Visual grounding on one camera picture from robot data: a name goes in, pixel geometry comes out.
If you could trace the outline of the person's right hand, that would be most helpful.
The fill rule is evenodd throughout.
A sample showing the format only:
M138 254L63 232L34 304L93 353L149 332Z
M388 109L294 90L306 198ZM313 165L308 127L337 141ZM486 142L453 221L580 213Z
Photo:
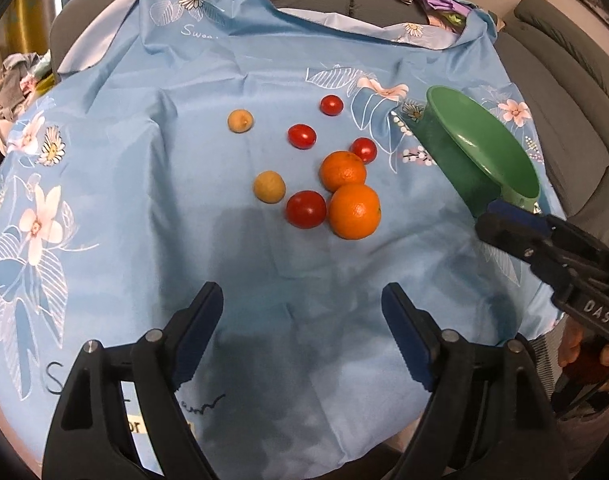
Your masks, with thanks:
M559 344L559 366L564 374L582 386L598 386L609 392L609 344L593 340L585 328L573 318L567 318Z

